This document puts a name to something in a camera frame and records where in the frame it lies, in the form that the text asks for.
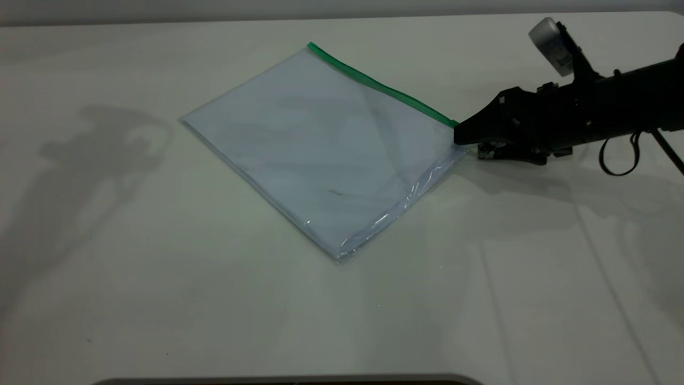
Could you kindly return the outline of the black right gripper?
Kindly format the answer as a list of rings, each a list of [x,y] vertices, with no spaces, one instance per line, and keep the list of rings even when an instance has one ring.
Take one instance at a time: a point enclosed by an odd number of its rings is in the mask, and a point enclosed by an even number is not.
[[[479,160],[547,164],[549,156],[609,138],[607,80],[510,88],[454,127],[454,143],[477,144]]]

